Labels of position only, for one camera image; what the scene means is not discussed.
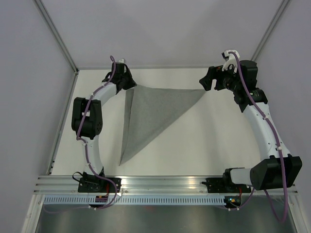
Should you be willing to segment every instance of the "gray wall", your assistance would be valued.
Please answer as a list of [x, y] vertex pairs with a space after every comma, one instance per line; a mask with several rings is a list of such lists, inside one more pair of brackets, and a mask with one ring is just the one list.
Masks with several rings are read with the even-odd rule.
[[303, 168], [296, 182], [311, 221], [311, 1], [293, 0], [258, 62], [259, 87], [279, 133]]
[[0, 226], [20, 232], [73, 79], [31, 0], [0, 7]]
[[208, 66], [250, 59], [281, 0], [43, 0], [79, 68]]

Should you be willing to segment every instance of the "white table surface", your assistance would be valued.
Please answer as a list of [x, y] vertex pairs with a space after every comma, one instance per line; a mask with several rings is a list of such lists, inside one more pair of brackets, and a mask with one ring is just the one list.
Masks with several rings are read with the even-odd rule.
[[[109, 70], [81, 70], [66, 118], [53, 175], [72, 175], [83, 171], [84, 150], [71, 129], [72, 103], [88, 97]], [[202, 89], [199, 79], [206, 68], [133, 69], [134, 80], [154, 88]], [[206, 92], [176, 122], [119, 166], [125, 91], [111, 98], [102, 108], [100, 134], [101, 161], [106, 175], [222, 175], [226, 168], [253, 167], [260, 161], [252, 129], [228, 90]]]

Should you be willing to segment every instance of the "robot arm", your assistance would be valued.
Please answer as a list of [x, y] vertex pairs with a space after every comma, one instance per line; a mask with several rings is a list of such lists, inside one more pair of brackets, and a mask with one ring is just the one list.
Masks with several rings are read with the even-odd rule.
[[[99, 176], [104, 177], [104, 167], [100, 160], [98, 140], [99, 134], [103, 128], [102, 106], [121, 90], [128, 90], [137, 85], [132, 78], [132, 74], [128, 66], [120, 61], [116, 63], [115, 72], [111, 81], [107, 83], [110, 75], [112, 74], [112, 72], [109, 72], [102, 81], [102, 86], [104, 87], [98, 88], [91, 94], [92, 99], [82, 124], [81, 131], [78, 135], [82, 138], [83, 144], [87, 144], [84, 148], [85, 154], [88, 157], [87, 162], [85, 155], [85, 168], [83, 178], [80, 180], [79, 185], [79, 189], [83, 190], [81, 192], [96, 192], [104, 188], [104, 183], [98, 179], [98, 177], [94, 176], [95, 172]], [[76, 134], [78, 134], [88, 102], [88, 99], [80, 97], [75, 98], [73, 102], [71, 128], [76, 132]]]
[[[249, 121], [255, 134], [259, 146], [261, 162], [253, 168], [229, 168], [223, 174], [223, 183], [228, 189], [235, 185], [245, 184], [253, 186], [256, 190], [282, 188], [282, 172], [279, 150], [282, 150], [284, 157], [286, 184], [291, 187], [298, 175], [302, 162], [300, 158], [291, 156], [280, 139], [277, 131], [277, 137], [280, 141], [280, 148], [277, 146], [276, 137], [265, 118], [260, 114], [257, 108], [252, 104], [248, 93], [243, 87], [239, 73], [237, 72], [237, 60], [232, 54], [235, 50], [227, 50], [222, 55], [226, 60], [223, 66], [210, 67], [207, 75], [200, 80], [200, 84], [206, 91], [211, 89], [212, 81], [216, 79], [215, 90], [228, 89], [234, 94], [234, 101], [239, 105], [241, 112]], [[243, 80], [249, 91], [250, 97], [257, 106], [269, 118], [271, 124], [275, 125], [269, 112], [268, 100], [263, 90], [256, 87], [257, 84], [257, 64], [253, 61], [240, 61]]]

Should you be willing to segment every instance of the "gray cloth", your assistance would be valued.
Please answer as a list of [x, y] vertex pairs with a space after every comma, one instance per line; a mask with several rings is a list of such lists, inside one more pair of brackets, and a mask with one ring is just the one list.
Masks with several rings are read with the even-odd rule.
[[190, 109], [205, 90], [136, 86], [126, 91], [120, 165], [133, 158]]

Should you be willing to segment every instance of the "wire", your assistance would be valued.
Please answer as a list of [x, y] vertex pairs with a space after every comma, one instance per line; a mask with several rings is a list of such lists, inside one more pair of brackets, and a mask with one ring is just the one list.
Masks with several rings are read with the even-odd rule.
[[110, 83], [110, 81], [112, 80], [113, 76], [115, 75], [115, 72], [116, 72], [116, 61], [115, 61], [115, 59], [114, 59], [113, 56], [110, 56], [110, 59], [111, 59], [111, 61], [113, 62], [113, 71], [112, 71], [112, 74], [110, 75], [109, 80], [108, 80], [104, 85], [102, 85], [102, 86], [100, 86], [99, 88], [97, 88], [97, 89], [93, 92], [93, 94], [90, 96], [90, 98], [89, 98], [89, 100], [88, 100], [88, 102], [87, 102], [87, 104], [86, 104], [86, 109], [84, 110], [84, 113], [83, 113], [83, 116], [82, 116], [82, 119], [81, 119], [81, 123], [80, 123], [79, 128], [78, 128], [77, 137], [76, 137], [77, 141], [83, 141], [84, 144], [85, 144], [84, 148], [85, 148], [85, 153], [86, 153], [86, 162], [88, 163], [88, 167], [89, 167], [89, 169], [92, 171], [92, 173], [94, 174], [94, 176], [96, 176], [97, 178], [99, 178], [99, 179], [101, 179], [101, 180], [105, 180], [105, 181], [108, 181], [108, 182], [112, 183], [112, 185], [113, 185], [114, 188], [115, 188], [115, 195], [114, 195], [114, 197], [112, 198], [111, 202], [108, 203], [107, 205], [104, 205], [104, 206], [102, 206], [102, 207], [98, 207], [98, 208], [96, 208], [96, 209], [105, 209], [105, 208], [108, 208], [109, 206], [111, 206], [112, 203], [114, 202], [114, 200], [115, 200], [116, 197], [117, 197], [118, 188], [117, 188], [117, 186], [116, 186], [116, 183], [114, 183], [111, 179], [108, 179], [108, 178], [106, 178], [106, 177], [102, 177], [102, 176], [98, 175], [98, 174], [94, 171], [94, 169], [93, 169], [93, 167], [92, 167], [92, 165], [91, 165], [91, 163], [90, 163], [90, 161], [89, 161], [89, 157], [88, 157], [88, 152], [87, 152], [87, 141], [84, 140], [83, 138], [80, 138], [80, 133], [81, 133], [81, 129], [82, 129], [84, 120], [85, 120], [85, 118], [86, 118], [86, 113], [88, 112], [88, 109], [89, 109], [89, 106], [90, 106], [90, 104], [91, 104], [91, 101], [92, 101], [93, 97], [94, 97], [95, 94], [96, 94], [97, 92], [99, 92], [101, 89], [105, 88], [105, 87]]
[[68, 209], [60, 210], [60, 211], [50, 211], [50, 210], [47, 210], [47, 209], [46, 209], [46, 205], [43, 205], [42, 208], [43, 208], [43, 211], [44, 211], [44, 212], [46, 212], [46, 213], [52, 215], [52, 214], [61, 214], [61, 213], [63, 213], [63, 212], [67, 212], [67, 211], [69, 211], [69, 210], [88, 209], [88, 206], [77, 206], [77, 207], [73, 207], [73, 208], [70, 207], [70, 208], [68, 208]]
[[237, 208], [240, 207], [240, 206], [238, 206], [238, 205], [233, 204], [232, 202], [230, 202], [230, 204], [233, 205], [233, 206], [235, 206], [235, 207], [237, 207]]
[[[277, 147], [279, 148], [281, 146], [281, 143], [280, 143], [280, 140], [278, 138], [278, 135], [277, 135], [277, 132], [276, 132], [276, 129], [275, 127], [273, 126], [272, 122], [269, 120], [269, 118], [267, 118], [266, 114], [259, 108], [259, 106], [255, 103], [255, 101], [253, 100], [251, 94], [249, 93], [248, 89], [247, 89], [247, 86], [246, 86], [246, 83], [244, 81], [244, 78], [243, 78], [243, 74], [242, 74], [242, 69], [241, 69], [241, 65], [240, 65], [240, 61], [239, 61], [239, 58], [238, 56], [236, 55], [236, 53], [234, 52], [229, 52], [229, 54], [232, 54], [236, 61], [237, 61], [237, 64], [238, 64], [238, 71], [239, 71], [239, 75], [240, 75], [240, 79], [241, 79], [241, 82], [242, 82], [242, 85], [244, 87], [244, 90], [248, 96], [248, 98], [250, 99], [250, 101], [252, 102], [252, 104], [254, 105], [254, 107], [257, 109], [257, 111], [262, 115], [262, 117], [267, 121], [268, 125], [270, 126], [271, 130], [272, 130], [272, 133], [276, 139], [276, 145]], [[265, 194], [267, 195], [267, 198], [269, 200], [269, 203], [271, 205], [271, 209], [272, 209], [272, 212], [274, 214], [274, 216], [276, 217], [276, 219], [281, 222], [281, 223], [284, 223], [285, 222], [285, 219], [286, 219], [286, 216], [287, 216], [287, 212], [288, 212], [288, 192], [287, 192], [287, 185], [286, 185], [286, 175], [285, 175], [285, 165], [284, 165], [284, 159], [283, 159], [283, 153], [282, 153], [282, 150], [278, 150], [278, 153], [279, 153], [279, 156], [280, 156], [280, 161], [281, 161], [281, 171], [282, 171], [282, 184], [283, 184], [283, 192], [284, 192], [284, 210], [283, 210], [283, 216], [282, 218], [280, 219], [277, 214], [276, 214], [276, 210], [273, 206], [273, 203], [272, 203], [272, 200], [271, 200], [271, 197], [269, 196], [267, 190], [264, 190]]]
[[242, 198], [242, 189], [239, 187], [240, 195], [239, 198]]
[[235, 210], [240, 210], [241, 208], [243, 208], [250, 200], [251, 200], [251, 198], [252, 198], [252, 196], [253, 196], [253, 194], [254, 194], [254, 192], [255, 192], [255, 189], [253, 188], [252, 189], [252, 192], [251, 192], [251, 194], [248, 196], [248, 198], [247, 198], [247, 200], [246, 200], [246, 202], [244, 202], [244, 204], [242, 204], [241, 203], [241, 205], [239, 206], [239, 207], [236, 207], [236, 208], [226, 208], [226, 207], [221, 207], [222, 209], [227, 209], [227, 210], [233, 210], [233, 211], [235, 211]]
[[75, 173], [73, 173], [72, 178], [73, 178], [75, 181], [80, 182], [78, 179], [76, 179], [76, 178], [74, 177], [74, 174], [76, 174], [76, 173], [78, 173], [80, 176], [82, 176], [82, 177], [83, 177], [83, 175], [82, 175], [82, 173], [81, 173], [81, 172], [76, 171]]

